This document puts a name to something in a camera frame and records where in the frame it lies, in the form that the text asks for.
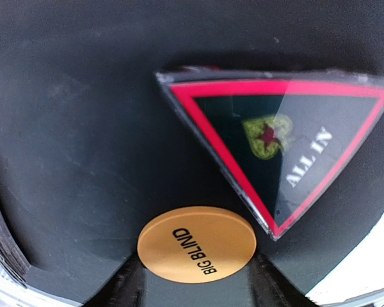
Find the orange big blind button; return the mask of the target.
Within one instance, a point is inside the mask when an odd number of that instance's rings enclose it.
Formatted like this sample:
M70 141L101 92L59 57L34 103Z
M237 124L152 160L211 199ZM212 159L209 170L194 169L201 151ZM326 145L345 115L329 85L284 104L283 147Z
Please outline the orange big blind button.
M178 283L217 281L252 259L252 226L229 210L194 206L161 214L142 229L137 252L155 275Z

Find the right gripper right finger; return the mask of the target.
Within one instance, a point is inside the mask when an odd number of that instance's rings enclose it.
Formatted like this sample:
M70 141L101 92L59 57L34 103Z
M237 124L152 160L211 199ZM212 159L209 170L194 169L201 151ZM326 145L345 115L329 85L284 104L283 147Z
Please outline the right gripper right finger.
M307 306L307 298L260 252L249 266L254 306Z

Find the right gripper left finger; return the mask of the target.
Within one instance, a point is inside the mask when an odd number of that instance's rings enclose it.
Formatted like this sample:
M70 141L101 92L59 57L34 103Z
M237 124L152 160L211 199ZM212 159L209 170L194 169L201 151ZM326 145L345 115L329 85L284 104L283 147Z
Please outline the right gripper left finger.
M83 307L142 307L145 305L145 271L132 254Z

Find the blue playing card deck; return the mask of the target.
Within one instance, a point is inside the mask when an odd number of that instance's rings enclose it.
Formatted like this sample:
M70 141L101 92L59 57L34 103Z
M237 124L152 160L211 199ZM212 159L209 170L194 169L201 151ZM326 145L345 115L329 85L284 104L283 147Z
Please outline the blue playing card deck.
M13 238L0 210L0 264L10 277L24 288L31 265Z

